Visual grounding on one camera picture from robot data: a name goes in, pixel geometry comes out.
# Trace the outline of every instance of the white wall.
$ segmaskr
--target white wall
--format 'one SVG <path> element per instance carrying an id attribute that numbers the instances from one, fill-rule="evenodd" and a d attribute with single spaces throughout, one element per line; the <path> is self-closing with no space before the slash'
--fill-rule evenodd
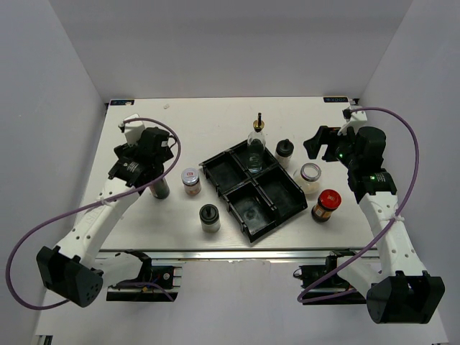
<path id="1" fill-rule="evenodd" d="M 418 254 L 446 294 L 441 318 L 452 344 L 460 344 L 459 1 L 414 1 L 362 96 L 404 116 L 420 140 L 420 174 L 403 215 Z M 370 114 L 387 133 L 385 166 L 400 198 L 413 169 L 407 130 L 385 114 Z"/>
<path id="2" fill-rule="evenodd" d="M 358 97 L 412 0 L 50 0 L 103 100 Z"/>
<path id="3" fill-rule="evenodd" d="M 0 270 L 34 225 L 76 206 L 104 105 L 47 0 L 0 1 Z M 43 287 L 35 255 L 63 225 L 31 238 L 14 262 L 14 286 L 30 303 Z M 2 344 L 29 344 L 37 313 L 0 281 Z"/>

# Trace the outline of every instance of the red lid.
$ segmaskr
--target red lid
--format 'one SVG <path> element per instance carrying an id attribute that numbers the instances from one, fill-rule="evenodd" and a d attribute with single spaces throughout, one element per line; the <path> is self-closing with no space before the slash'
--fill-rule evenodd
<path id="1" fill-rule="evenodd" d="M 336 191 L 332 189 L 326 189 L 321 192 L 318 201 L 324 207 L 330 210 L 335 210 L 340 206 L 342 198 L 340 197 L 340 194 L 338 194 Z"/>

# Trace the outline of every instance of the glass jar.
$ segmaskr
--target glass jar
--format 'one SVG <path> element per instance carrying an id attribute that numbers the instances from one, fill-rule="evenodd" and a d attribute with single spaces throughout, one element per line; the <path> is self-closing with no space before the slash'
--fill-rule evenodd
<path id="1" fill-rule="evenodd" d="M 185 192 L 190 196 L 194 196 L 201 191 L 200 175 L 192 167 L 182 171 L 182 183 L 184 184 Z"/>
<path id="2" fill-rule="evenodd" d="M 319 190 L 318 182 L 321 176 L 321 169 L 315 163 L 306 163 L 294 172 L 294 181 L 308 194 L 316 193 Z"/>

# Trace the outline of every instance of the small glass bottle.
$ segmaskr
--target small glass bottle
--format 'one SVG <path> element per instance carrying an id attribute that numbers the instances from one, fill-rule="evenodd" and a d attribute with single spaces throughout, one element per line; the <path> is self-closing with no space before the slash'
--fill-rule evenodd
<path id="1" fill-rule="evenodd" d="M 182 183 L 185 192 L 190 196 L 194 196 L 201 191 L 200 175 L 192 167 L 188 167 L 182 171 Z"/>
<path id="2" fill-rule="evenodd" d="M 284 169 L 288 168 L 293 152 L 294 144 L 290 142 L 289 139 L 281 140 L 278 142 L 278 145 L 276 145 L 275 158 Z"/>
<path id="3" fill-rule="evenodd" d="M 294 172 L 294 181 L 302 188 L 304 194 L 313 194 L 319 190 L 321 169 L 314 163 L 306 163 Z"/>
<path id="4" fill-rule="evenodd" d="M 265 135 L 262 133 L 264 125 L 262 113 L 259 113 L 257 120 L 252 124 L 254 131 L 247 137 L 247 168 L 251 174 L 260 173 L 262 170 L 265 152 Z"/>

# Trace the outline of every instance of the black cap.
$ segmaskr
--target black cap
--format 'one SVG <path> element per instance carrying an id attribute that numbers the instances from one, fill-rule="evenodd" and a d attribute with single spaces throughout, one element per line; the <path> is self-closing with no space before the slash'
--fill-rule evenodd
<path id="1" fill-rule="evenodd" d="M 201 208 L 200 219 L 201 222 L 206 225 L 214 224 L 219 219 L 219 210 L 215 207 L 215 205 L 211 205 L 209 203 Z"/>
<path id="2" fill-rule="evenodd" d="M 281 157 L 289 157 L 294 152 L 294 144 L 289 139 L 284 139 L 276 145 L 276 153 Z"/>

